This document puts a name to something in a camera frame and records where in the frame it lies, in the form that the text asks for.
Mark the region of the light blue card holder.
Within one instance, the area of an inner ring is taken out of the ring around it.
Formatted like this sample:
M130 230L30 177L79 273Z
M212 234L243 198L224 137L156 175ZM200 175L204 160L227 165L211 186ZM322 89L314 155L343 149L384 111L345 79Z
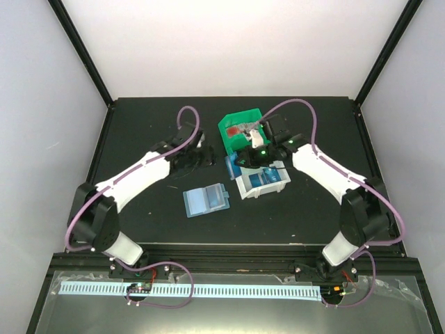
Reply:
M221 197L224 198L225 204L222 207L219 207L217 209L209 208L208 195L212 193L218 193ZM230 208L229 194L226 191L224 184L222 183L184 191L183 199L185 204L186 216L188 218L202 216L205 214L210 214Z

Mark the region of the blue VIP card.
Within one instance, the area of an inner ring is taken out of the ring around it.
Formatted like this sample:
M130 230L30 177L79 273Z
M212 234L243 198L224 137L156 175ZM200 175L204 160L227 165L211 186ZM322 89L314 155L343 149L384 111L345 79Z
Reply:
M221 197L218 193L212 193L208 195L208 200L210 209L217 209L225 204L224 198Z

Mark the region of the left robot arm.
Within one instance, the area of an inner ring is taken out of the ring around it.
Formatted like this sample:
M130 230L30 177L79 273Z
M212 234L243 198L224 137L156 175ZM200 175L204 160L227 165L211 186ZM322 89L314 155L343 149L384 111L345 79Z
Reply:
M119 214L136 196L177 173L189 173L216 162L204 132L185 124L173 137L153 145L136 163L97 184L85 182L74 193L65 234L68 251L97 251L124 263L134 278L149 270L143 249L123 233Z

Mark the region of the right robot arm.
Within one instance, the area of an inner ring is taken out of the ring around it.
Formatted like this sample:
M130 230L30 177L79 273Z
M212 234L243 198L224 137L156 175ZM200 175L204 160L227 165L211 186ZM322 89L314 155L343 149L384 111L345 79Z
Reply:
M393 207L379 178L367 179L324 154L304 135L293 135L280 116L261 122L248 133L250 143L236 150L235 165L244 169L272 169L289 162L327 190L340 205L339 231L324 246L314 269L323 280L333 280L341 266L370 246L391 227Z

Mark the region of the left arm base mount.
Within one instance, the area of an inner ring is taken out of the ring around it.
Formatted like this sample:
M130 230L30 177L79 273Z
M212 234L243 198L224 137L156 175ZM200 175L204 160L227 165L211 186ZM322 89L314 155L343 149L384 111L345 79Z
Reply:
M119 278L123 280L156 280L166 279L172 271L171 264L160 264L150 269L144 269L149 265L149 260L144 257L138 260L133 266L125 264L122 266L119 262L114 261L110 265L108 273L109 278Z

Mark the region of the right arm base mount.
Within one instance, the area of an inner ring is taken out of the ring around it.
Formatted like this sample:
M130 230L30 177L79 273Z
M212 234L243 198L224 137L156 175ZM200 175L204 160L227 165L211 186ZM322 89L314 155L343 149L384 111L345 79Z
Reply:
M351 260L332 266L323 257L304 257L293 261L290 268L297 281L340 284L358 281L357 271Z

